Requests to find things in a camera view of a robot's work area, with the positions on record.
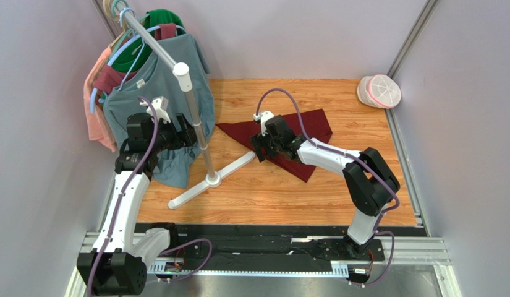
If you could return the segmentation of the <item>dark red cloth napkin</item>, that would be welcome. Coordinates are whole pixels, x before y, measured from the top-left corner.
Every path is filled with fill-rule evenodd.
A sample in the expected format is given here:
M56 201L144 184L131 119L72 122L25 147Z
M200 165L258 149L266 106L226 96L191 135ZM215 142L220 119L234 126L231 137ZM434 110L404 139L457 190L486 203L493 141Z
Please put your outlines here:
M328 143L333 132L324 110L317 109L306 111L301 115L307 134L311 138L316 138L324 143ZM300 134L302 132L298 116L295 113L285 114L283 118L296 134ZM218 123L217 126L229 137L250 150L254 150L253 145L250 143L250 138L257 135L261 130L260 125L253 121ZM286 170L290 174L293 174L305 183L310 179L316 168L313 165L303 165L293 161L288 161L281 155L273 159L270 158L268 161Z

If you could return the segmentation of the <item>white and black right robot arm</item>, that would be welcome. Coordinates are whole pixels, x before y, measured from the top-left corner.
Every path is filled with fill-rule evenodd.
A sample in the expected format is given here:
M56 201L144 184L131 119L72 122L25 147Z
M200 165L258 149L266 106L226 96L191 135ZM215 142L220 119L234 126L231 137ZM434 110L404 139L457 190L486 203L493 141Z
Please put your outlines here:
M250 138L260 161L277 156L312 165L344 178L356 211L340 250L357 258L367 253L389 204L396 199L400 184L379 151L346 150L328 145L306 133L297 135L282 116L269 111L255 114L261 131Z

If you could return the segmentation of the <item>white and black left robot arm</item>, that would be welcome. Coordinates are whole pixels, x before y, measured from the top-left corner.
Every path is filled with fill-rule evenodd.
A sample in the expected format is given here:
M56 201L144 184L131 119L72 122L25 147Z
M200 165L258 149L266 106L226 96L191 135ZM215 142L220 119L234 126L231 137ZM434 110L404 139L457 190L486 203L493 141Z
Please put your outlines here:
M165 150L190 147L195 129L182 113L167 116L136 113L127 118L127 138L115 161L113 197L91 251L80 253L77 270L87 285L87 296L142 293L147 268L170 245L173 225L149 229L137 243L134 231L140 204Z

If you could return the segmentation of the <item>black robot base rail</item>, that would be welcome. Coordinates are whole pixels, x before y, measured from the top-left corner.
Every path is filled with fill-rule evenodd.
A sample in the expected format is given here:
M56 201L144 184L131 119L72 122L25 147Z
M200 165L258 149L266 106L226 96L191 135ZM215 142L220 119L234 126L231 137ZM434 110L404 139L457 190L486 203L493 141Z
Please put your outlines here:
M139 223L138 234L153 228L173 237L166 255L152 271L160 278L175 272L225 272L269 275L331 273L364 282L353 269L358 262L378 263L387 259L385 245L373 239L365 247L353 247L345 226L284 225L176 225Z

